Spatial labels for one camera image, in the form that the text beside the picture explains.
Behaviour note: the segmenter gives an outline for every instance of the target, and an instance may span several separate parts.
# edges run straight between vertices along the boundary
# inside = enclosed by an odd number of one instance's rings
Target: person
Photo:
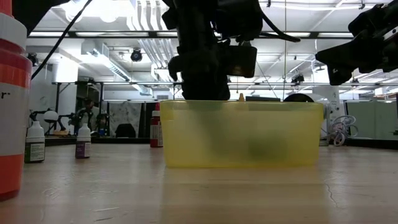
[[[91,131],[95,131],[96,129],[96,115],[93,112],[94,101],[86,98],[84,104],[85,107],[77,111],[75,117],[70,121],[70,124],[75,126],[75,134],[84,123],[87,123]]]

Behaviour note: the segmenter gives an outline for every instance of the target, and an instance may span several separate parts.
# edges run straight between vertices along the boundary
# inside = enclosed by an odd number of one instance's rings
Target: red bottle
[[[0,0],[0,201],[21,187],[32,62],[22,56],[26,28],[12,15],[12,1]]]
[[[156,103],[150,119],[150,147],[163,147],[162,124],[160,122],[160,105]]]

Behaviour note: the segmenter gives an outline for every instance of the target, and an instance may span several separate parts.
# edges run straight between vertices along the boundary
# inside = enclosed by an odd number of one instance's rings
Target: ceiling light
[[[365,8],[371,9],[373,5],[367,4]],[[358,6],[346,6],[346,7],[302,7],[302,6],[285,6],[284,4],[272,3],[271,7],[277,7],[282,9],[292,9],[292,10],[303,10],[303,11],[336,11],[336,10],[350,10],[358,9]]]
[[[354,37],[352,33],[349,32],[325,32],[320,33],[318,37]]]
[[[109,83],[104,83],[104,85],[129,85],[130,83],[120,83],[120,82],[109,82]]]
[[[29,37],[60,37],[61,35],[62,32],[31,32]]]
[[[228,85],[255,85],[256,83],[254,83],[254,82],[231,82],[231,83],[228,83]]]
[[[172,82],[136,82],[140,85],[173,85]]]
[[[75,18],[86,2],[87,1],[70,1],[60,5],[60,7],[65,11],[65,17],[67,18],[68,22],[71,22],[73,18]],[[82,18],[83,16],[80,16],[76,22],[80,22]]]
[[[115,7],[115,2],[112,0],[97,0],[96,6],[100,12],[99,18],[107,23],[111,23],[118,19],[118,9]]]
[[[309,32],[287,32],[287,35],[291,35],[292,37],[309,37],[311,33]]]
[[[159,37],[176,37],[177,32],[158,32],[157,35]]]
[[[79,37],[148,37],[148,32],[76,32]]]

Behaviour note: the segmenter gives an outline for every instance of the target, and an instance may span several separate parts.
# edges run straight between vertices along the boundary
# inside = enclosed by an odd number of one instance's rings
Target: coiled cable
[[[329,126],[328,136],[333,139],[335,146],[342,146],[347,138],[355,137],[358,135],[358,127],[354,125],[356,118],[351,115],[344,115],[336,118]],[[348,134],[350,128],[355,129],[355,135]]]

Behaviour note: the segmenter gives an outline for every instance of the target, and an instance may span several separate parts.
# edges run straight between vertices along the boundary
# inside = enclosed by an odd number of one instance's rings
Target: black wire
[[[39,72],[44,68],[44,66],[47,64],[47,62],[50,60],[51,56],[54,54],[54,52],[56,51],[56,49],[59,47],[59,45],[61,44],[62,40],[65,38],[65,36],[68,34],[69,30],[72,28],[72,26],[75,24],[75,22],[77,21],[77,19],[81,16],[81,14],[83,13],[83,11],[86,9],[86,7],[92,2],[93,0],[87,0],[86,4],[83,6],[83,8],[78,12],[78,14],[76,14],[76,16],[72,19],[72,21],[70,21],[69,25],[67,26],[67,28],[63,31],[62,35],[60,36],[60,38],[58,39],[57,43],[54,45],[54,47],[51,49],[51,51],[49,52],[49,54],[47,55],[47,57],[44,59],[44,61],[40,64],[40,66],[37,68],[37,70],[33,73],[32,75],[32,79],[34,79],[37,74],[39,74]]]
[[[298,37],[292,37],[291,35],[287,35],[285,33],[283,33],[282,31],[280,31],[278,29],[278,27],[276,27],[272,21],[270,19],[268,19],[268,17],[266,16],[266,14],[264,12],[262,12],[262,19],[269,25],[269,27],[275,31],[277,33],[277,35],[275,34],[268,34],[267,32],[261,32],[260,35],[266,36],[266,37],[275,37],[278,39],[282,39],[282,40],[286,40],[286,41],[290,41],[290,42],[300,42],[301,39]]]

